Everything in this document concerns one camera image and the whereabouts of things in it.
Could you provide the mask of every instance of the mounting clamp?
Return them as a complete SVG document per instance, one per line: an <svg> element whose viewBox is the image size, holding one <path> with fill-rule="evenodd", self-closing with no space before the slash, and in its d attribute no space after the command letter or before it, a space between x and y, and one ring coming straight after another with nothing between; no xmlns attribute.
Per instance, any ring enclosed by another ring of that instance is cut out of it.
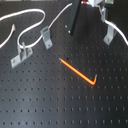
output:
<svg viewBox="0 0 128 128"><path fill-rule="evenodd" d="M50 30L48 29L48 26L46 26L45 28L43 28L40 31L40 33L42 35L42 38L43 38L44 44L46 46L46 49L51 48L53 46L53 44L52 44L52 41L50 39Z"/></svg>
<svg viewBox="0 0 128 128"><path fill-rule="evenodd" d="M104 38L104 42L109 45L116 35L116 32L117 31L113 27L108 25L107 35Z"/></svg>
<svg viewBox="0 0 128 128"><path fill-rule="evenodd" d="M107 19L107 16L108 16L108 10L106 8L103 8L101 10L101 20L105 22L105 20Z"/></svg>
<svg viewBox="0 0 128 128"><path fill-rule="evenodd" d="M27 49L25 48L24 42L22 43L22 46L23 46L23 51L18 45L18 55L13 59L11 59L12 68L15 68L16 66L18 66L20 63L22 63L24 60L26 60L33 54L32 48L27 48Z"/></svg>

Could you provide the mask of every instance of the black table surface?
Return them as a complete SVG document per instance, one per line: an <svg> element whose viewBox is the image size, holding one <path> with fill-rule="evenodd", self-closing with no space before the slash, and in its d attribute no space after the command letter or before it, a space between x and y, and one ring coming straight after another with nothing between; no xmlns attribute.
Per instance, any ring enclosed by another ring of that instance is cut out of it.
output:
<svg viewBox="0 0 128 128"><path fill-rule="evenodd" d="M69 1L1 2L0 17L30 8L45 11L46 19L20 40L33 43ZM128 1L116 0L108 20L128 37ZM107 25L98 8L82 5L74 36L65 28L70 8L51 28L53 47L43 40L34 54L12 69L22 30L40 21L40 13L26 13L0 22L0 42L16 31L0 49L0 128L127 128L128 127L128 46L117 33L108 46L103 38ZM91 80L91 86L59 62L64 59Z"/></svg>

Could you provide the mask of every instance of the metal mount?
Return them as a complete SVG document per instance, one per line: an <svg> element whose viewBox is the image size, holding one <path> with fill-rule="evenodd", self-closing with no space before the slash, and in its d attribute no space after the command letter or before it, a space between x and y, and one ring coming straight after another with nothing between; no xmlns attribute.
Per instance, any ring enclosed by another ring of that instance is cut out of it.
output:
<svg viewBox="0 0 128 128"><path fill-rule="evenodd" d="M18 66L20 63L22 63L24 60L26 60L33 54L32 48L27 48L27 49L25 48L24 42L22 43L22 46L23 46L23 52L20 46L18 45L18 55L13 59L11 59L12 68L15 68L16 66Z"/></svg>
<svg viewBox="0 0 128 128"><path fill-rule="evenodd" d="M104 38L104 42L109 45L116 35L116 32L117 31L113 27L108 25L107 35Z"/></svg>
<svg viewBox="0 0 128 128"><path fill-rule="evenodd" d="M48 26L46 26L45 28L43 28L41 31L40 31L42 37L43 37L43 41L44 41L44 44L46 46L46 49L49 49L53 46L52 44L52 41L50 39L50 30L48 29Z"/></svg>
<svg viewBox="0 0 128 128"><path fill-rule="evenodd" d="M103 8L101 10L101 20L105 22L105 20L107 19L107 16L108 16L108 10L106 8Z"/></svg>

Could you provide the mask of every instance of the bent orange rod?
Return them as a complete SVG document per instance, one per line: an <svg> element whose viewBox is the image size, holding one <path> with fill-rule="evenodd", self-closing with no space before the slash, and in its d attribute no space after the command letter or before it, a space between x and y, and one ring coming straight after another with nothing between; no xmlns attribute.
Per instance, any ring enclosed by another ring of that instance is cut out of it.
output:
<svg viewBox="0 0 128 128"><path fill-rule="evenodd" d="M87 78L85 75L83 75L82 73L80 73L78 70L76 70L75 68L73 68L71 65L69 65L67 62L65 62L63 59L59 58L59 60L66 65L68 68L70 68L72 71L74 71L76 74L78 74L80 77L82 77L84 80L86 80L88 83L90 83L91 85L95 85L96 81L97 81L97 75L95 75L95 79L94 81L91 81L89 78Z"/></svg>

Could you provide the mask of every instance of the white cable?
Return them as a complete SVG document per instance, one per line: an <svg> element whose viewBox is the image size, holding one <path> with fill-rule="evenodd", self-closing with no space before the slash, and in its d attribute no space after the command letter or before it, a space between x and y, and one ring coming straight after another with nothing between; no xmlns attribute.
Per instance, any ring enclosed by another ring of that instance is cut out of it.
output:
<svg viewBox="0 0 128 128"><path fill-rule="evenodd" d="M54 22L59 18L59 16L68 8L72 6L72 3L68 4L56 17L55 19L52 21L52 23L49 25L48 29L50 29L52 27L52 25L54 24Z"/></svg>
<svg viewBox="0 0 128 128"><path fill-rule="evenodd" d="M41 10L41 9L27 9L27 10L23 10L23 11L19 11L19 12L16 12L16 13L12 13L12 14L9 14L9 15L6 15L6 16L3 16L3 17L0 18L0 21L2 21L2 20L4 20L4 19L10 18L10 17L14 17L14 16L18 16L18 15L21 15L21 14L24 14L24 13L28 13L28 12L40 12L40 13L42 13L42 14L44 15L44 17L43 17L43 19L42 19L40 22L38 22L38 23L36 23L36 24L34 24L34 25L32 25L32 26L26 28L25 30L23 30L23 31L20 33L20 35L18 36L18 39L17 39L17 44L18 44L18 45L20 46L20 48L22 48L22 49L23 49L23 46L20 45L20 43L19 43L19 40L20 40L21 36L22 36L24 33L26 33L27 31L29 31L29 30L31 30L31 29L33 29L33 28L39 26L39 25L44 21L44 19L45 19L45 12L44 12L43 10ZM40 36L40 37L38 38L38 40L35 41L34 43L32 43L32 44L30 44L30 45L27 45L27 46L25 46L25 47L26 47L26 48L30 48L30 47L35 46L35 45L40 41L41 37L42 37L42 36Z"/></svg>
<svg viewBox="0 0 128 128"><path fill-rule="evenodd" d="M128 41L127 41L124 33L116 25L114 25L113 23L111 23L111 22L109 22L107 20L105 20L105 23L110 25L111 27L113 27L123 37L125 43L128 45Z"/></svg>
<svg viewBox="0 0 128 128"><path fill-rule="evenodd" d="M2 47L9 41L9 39L11 38L11 36L12 36L12 34L13 34L13 32L14 32L15 30L16 30L16 29L15 29L15 25L13 24L13 25L12 25L11 32L10 32L8 38L7 38L2 44L0 44L0 48L2 48Z"/></svg>

